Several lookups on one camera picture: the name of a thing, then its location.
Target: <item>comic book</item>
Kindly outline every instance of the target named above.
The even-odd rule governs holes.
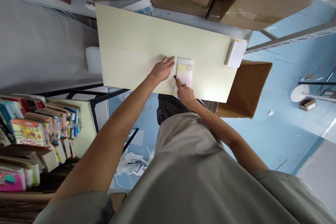
[[[43,123],[28,119],[12,119],[17,144],[47,146]]]

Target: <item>right hand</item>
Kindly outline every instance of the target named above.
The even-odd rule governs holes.
[[[182,102],[184,106],[188,109],[193,110],[195,105],[197,105],[198,101],[195,99],[194,91],[187,87],[186,84],[181,85],[180,79],[177,79],[177,97]]]

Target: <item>book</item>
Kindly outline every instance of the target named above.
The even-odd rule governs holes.
[[[71,158],[74,158],[77,156],[74,140],[69,139],[69,144],[70,144],[70,150],[71,150]]]
[[[62,144],[63,144],[63,149],[65,152],[66,158],[71,158],[71,149],[70,149],[70,143],[69,143],[69,138],[61,138]]]
[[[3,100],[18,102],[20,104],[20,109],[21,109],[22,114],[25,114],[26,112],[30,111],[28,103],[27,103],[26,99],[24,99],[23,97],[6,96],[6,95],[1,94],[0,98],[3,99]]]
[[[29,159],[2,155],[0,155],[0,162],[23,166],[25,169],[25,176],[31,176],[31,186],[38,186],[40,184],[40,169],[36,162]]]
[[[54,147],[41,147],[41,146],[33,146],[33,145],[10,145],[7,147],[0,148],[0,155],[2,154],[2,149],[4,152],[14,152],[17,151],[18,153],[23,152],[24,154],[29,152],[35,152],[42,164],[45,166],[43,170],[46,172],[50,172],[56,167],[58,167],[58,161],[56,160],[56,154],[54,153]]]
[[[60,114],[54,114],[45,109],[37,109],[34,113],[52,117],[54,119],[55,138],[56,139],[61,138],[62,126],[61,126],[61,115]]]
[[[20,109],[20,104],[18,102],[0,100],[0,104],[5,105],[6,110],[12,119],[23,118],[23,114]]]
[[[12,144],[14,144],[14,143],[16,143],[16,140],[15,140],[15,137],[12,134],[12,132],[9,130],[9,128],[12,129],[12,131],[13,131],[12,124],[9,123],[8,125],[6,125],[5,122],[4,122],[4,120],[2,119],[2,117],[0,116],[0,129],[6,135],[6,137],[8,138],[8,140]]]
[[[45,124],[47,127],[47,134],[48,134],[48,139],[50,140],[51,144],[55,144],[56,141],[56,126],[54,125],[55,121],[52,116],[49,115],[43,115],[39,113],[32,113],[28,112],[25,114],[27,119],[32,119],[32,120],[37,120],[41,121]]]
[[[17,144],[47,146],[43,123],[28,119],[12,119]]]
[[[56,104],[56,103],[46,103],[45,104],[46,109],[53,109],[56,111],[59,111],[63,114],[63,127],[66,130],[66,134],[63,135],[63,137],[70,137],[69,135],[69,128],[73,128],[72,125],[72,115],[68,109],[63,108],[62,106]]]
[[[22,166],[0,162],[0,170],[7,171],[7,172],[19,173],[21,175],[21,187],[22,187],[23,191],[26,190],[26,188],[27,188],[26,176],[25,176],[24,168]]]
[[[0,191],[25,191],[20,173],[0,169]]]
[[[58,146],[54,146],[54,150],[56,152],[57,160],[59,164],[65,163],[67,157],[65,155],[65,151],[63,149],[63,144],[60,139],[57,140]]]
[[[0,126],[0,146],[8,146],[8,145],[11,145],[11,144],[12,144],[11,141],[8,139],[4,130]]]
[[[36,109],[43,109],[43,102],[40,100],[26,99],[29,109],[31,112],[34,112]]]
[[[35,94],[12,94],[12,96],[22,97],[25,99],[32,99],[32,100],[40,100],[42,103],[47,103],[46,98],[44,96],[39,96]]]
[[[42,170],[45,168],[45,165],[43,164],[38,154],[32,149],[17,148],[16,146],[21,146],[21,145],[11,145],[7,148],[0,148],[0,155],[30,159],[38,164],[40,173],[42,173]]]
[[[62,106],[63,108],[71,111],[71,112],[74,112],[76,113],[75,115],[75,120],[76,120],[76,137],[78,135],[78,133],[81,132],[81,128],[82,128],[82,120],[81,120],[81,108],[78,107],[78,106],[74,106],[74,105],[69,105],[67,104],[66,102],[62,102],[62,101],[59,101],[59,102],[56,102],[55,104],[57,105],[60,105]]]

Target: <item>small card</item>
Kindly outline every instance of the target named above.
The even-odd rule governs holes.
[[[186,84],[191,87],[191,81],[193,79],[194,60],[177,58],[176,77],[180,79],[182,84]]]

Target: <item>wire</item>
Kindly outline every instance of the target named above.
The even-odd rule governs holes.
[[[118,179],[117,179],[117,176],[116,176],[116,178],[115,178],[115,181],[117,182],[117,184],[118,184],[121,188],[126,188],[126,189],[128,189],[128,188],[132,188],[132,186],[133,186],[133,182],[132,182],[132,180],[131,180],[131,176],[128,175],[128,177],[129,177],[129,180],[130,180],[130,182],[131,182],[131,186],[130,186],[130,187],[124,187],[124,186],[122,186],[121,184],[119,184]]]

